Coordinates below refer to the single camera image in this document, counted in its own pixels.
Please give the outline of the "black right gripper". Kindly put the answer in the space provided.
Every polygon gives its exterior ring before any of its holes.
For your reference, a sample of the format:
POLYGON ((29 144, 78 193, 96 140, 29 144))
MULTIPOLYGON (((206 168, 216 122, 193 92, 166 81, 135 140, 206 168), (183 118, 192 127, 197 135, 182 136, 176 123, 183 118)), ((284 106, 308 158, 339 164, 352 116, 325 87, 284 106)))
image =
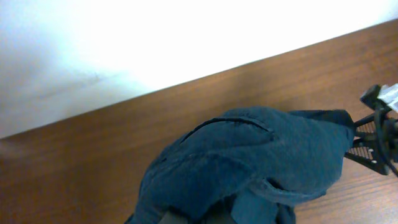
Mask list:
POLYGON ((397 118, 388 117, 390 108, 376 106, 374 114, 356 121, 356 137, 376 137, 376 142, 355 141, 345 153, 350 159, 381 175, 389 170, 397 177, 397 118))

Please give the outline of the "navy blue shorts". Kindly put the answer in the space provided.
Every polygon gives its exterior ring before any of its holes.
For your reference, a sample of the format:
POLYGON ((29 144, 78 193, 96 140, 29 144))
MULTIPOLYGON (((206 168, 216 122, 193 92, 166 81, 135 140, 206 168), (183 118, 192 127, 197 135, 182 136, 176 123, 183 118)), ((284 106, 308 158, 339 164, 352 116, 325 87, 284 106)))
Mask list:
POLYGON ((229 110, 167 146, 141 181, 129 223, 173 211, 196 223, 215 209, 236 223, 294 223, 294 207, 341 177, 356 128, 345 110, 229 110))

